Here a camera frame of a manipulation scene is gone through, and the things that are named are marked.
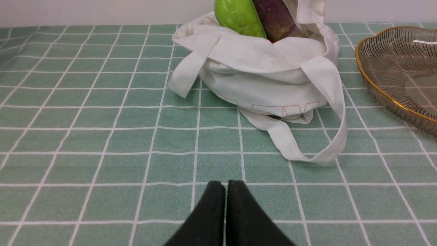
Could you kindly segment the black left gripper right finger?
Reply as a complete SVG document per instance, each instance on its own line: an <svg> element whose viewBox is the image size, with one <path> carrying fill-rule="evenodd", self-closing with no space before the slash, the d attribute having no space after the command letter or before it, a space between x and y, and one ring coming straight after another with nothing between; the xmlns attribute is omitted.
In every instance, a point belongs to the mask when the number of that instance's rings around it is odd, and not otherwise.
<svg viewBox="0 0 437 246"><path fill-rule="evenodd" d="M225 223L227 246L294 246L269 218L242 180L229 180Z"/></svg>

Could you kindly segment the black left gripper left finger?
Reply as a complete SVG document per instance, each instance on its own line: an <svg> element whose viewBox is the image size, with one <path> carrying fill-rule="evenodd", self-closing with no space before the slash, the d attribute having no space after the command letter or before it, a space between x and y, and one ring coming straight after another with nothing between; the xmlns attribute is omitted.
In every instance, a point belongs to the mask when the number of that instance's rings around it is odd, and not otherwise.
<svg viewBox="0 0 437 246"><path fill-rule="evenodd" d="M222 246L224 212L225 188L219 181L210 181L194 210L165 245Z"/></svg>

